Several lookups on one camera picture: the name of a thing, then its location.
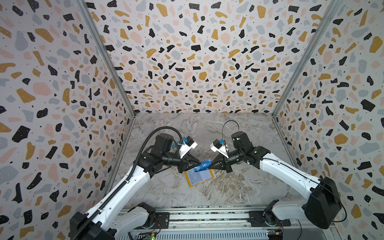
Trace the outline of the blue VIP card from holder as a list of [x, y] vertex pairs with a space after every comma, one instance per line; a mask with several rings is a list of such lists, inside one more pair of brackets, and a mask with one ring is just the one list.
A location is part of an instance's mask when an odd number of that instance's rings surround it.
[[194, 172], [202, 172], [209, 169], [209, 166], [211, 165], [211, 160], [202, 161], [201, 164], [194, 168]]

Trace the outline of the yellow leather card holder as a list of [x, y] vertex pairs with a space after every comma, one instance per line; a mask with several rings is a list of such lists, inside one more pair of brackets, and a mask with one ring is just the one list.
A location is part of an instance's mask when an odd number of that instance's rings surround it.
[[212, 180], [215, 177], [212, 170], [195, 172], [194, 169], [185, 172], [185, 176], [189, 187], [193, 187], [203, 182]]

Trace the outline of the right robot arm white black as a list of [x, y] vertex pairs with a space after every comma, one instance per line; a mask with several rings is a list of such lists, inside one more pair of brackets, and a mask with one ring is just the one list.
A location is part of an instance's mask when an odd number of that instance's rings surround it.
[[335, 182], [311, 176], [279, 159], [262, 146], [253, 146], [248, 135], [242, 131], [232, 134], [234, 150], [228, 151], [223, 140], [215, 140], [210, 148], [218, 155], [212, 160], [209, 169], [232, 172], [232, 166], [246, 163], [258, 170], [267, 172], [296, 190], [301, 198], [294, 201], [273, 200], [258, 222], [275, 226], [284, 220], [308, 220], [320, 229], [328, 229], [344, 209]]

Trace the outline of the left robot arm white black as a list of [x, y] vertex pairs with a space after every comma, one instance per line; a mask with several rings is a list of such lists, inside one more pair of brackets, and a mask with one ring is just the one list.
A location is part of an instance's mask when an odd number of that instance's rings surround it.
[[120, 212], [164, 166], [175, 166], [179, 173], [183, 173], [201, 164], [189, 153], [198, 145], [193, 138], [182, 138], [173, 148], [175, 144], [173, 136], [157, 135], [154, 145], [140, 151], [129, 172], [99, 203], [85, 214], [75, 213], [70, 220], [70, 239], [118, 240], [138, 227], [151, 228], [156, 210], [148, 204], [140, 203], [124, 215]]

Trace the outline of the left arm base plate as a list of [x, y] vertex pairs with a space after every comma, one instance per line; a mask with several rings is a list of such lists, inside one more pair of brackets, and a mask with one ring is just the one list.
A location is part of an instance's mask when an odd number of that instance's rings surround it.
[[167, 229], [169, 227], [169, 212], [143, 212], [133, 217], [135, 230]]

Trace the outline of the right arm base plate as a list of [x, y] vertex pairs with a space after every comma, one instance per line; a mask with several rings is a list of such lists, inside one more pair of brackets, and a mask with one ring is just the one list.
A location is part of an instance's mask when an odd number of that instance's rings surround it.
[[290, 227], [290, 220], [278, 220], [272, 215], [265, 214], [264, 211], [249, 211], [249, 218], [247, 221], [251, 227]]

